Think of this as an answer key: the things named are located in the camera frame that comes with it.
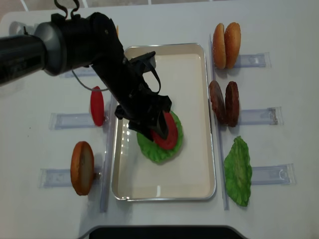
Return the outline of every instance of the tray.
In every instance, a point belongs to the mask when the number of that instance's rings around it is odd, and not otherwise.
[[[183,126],[183,145],[175,158],[156,164],[145,158],[128,121],[117,120],[113,153],[112,192],[118,200],[203,200],[216,189],[207,71],[204,49],[196,43],[130,47],[131,59],[156,52],[160,95],[168,95],[171,110]],[[153,91],[158,83],[144,74]]]

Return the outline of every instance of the lettuce leaf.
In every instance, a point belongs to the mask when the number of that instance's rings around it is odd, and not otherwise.
[[[238,205],[246,207],[250,197],[251,177],[248,145],[238,136],[224,161],[226,191]]]

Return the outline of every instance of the cable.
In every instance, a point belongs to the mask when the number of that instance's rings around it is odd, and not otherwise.
[[[75,72],[74,72],[73,70],[71,70],[71,71],[72,71],[74,77],[78,80],[78,82],[81,84],[81,86],[83,86],[85,89],[88,89],[89,91],[98,91],[98,92],[100,92],[100,91],[108,91],[108,90],[109,90],[108,88],[102,89],[102,90],[97,90],[97,89],[89,88],[89,87],[87,87],[86,85],[84,85],[84,84],[80,81],[80,79],[77,77],[77,75],[75,74]]]

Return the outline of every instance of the white table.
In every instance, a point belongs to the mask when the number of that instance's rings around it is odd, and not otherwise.
[[[0,238],[71,239],[100,226],[131,225],[226,225],[248,238],[319,238],[318,9],[317,0],[81,9],[82,16],[99,11],[111,17],[124,48],[197,42],[208,53],[208,37],[218,23],[240,23],[240,52],[269,51],[272,68],[242,69],[236,77],[217,80],[224,89],[236,79],[242,108],[282,106],[282,127],[257,136],[256,142],[248,139],[251,163],[294,163],[298,183],[252,186],[247,209],[230,200],[230,210],[224,211],[215,143],[217,190],[209,201],[128,203],[110,193],[107,213],[101,214],[98,191],[79,197],[72,188],[39,189],[40,168],[68,168],[78,141],[88,141],[102,159],[105,135],[100,128],[50,131],[50,113],[87,112],[90,92],[74,78],[38,72],[0,89]],[[2,19],[0,34],[8,34],[12,21],[33,25],[49,21],[54,12],[10,13]],[[98,79],[83,81],[103,86]],[[256,149],[263,151],[257,155]]]

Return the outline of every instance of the tomato slice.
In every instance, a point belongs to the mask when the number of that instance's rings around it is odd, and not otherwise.
[[[103,95],[100,91],[92,91],[91,93],[91,114],[96,126],[102,126],[105,120],[104,117],[104,101]]]
[[[168,136],[167,139],[161,138],[155,131],[151,130],[151,135],[154,142],[161,148],[165,150],[173,149],[177,143],[178,131],[170,113],[164,113],[165,121],[168,127]]]

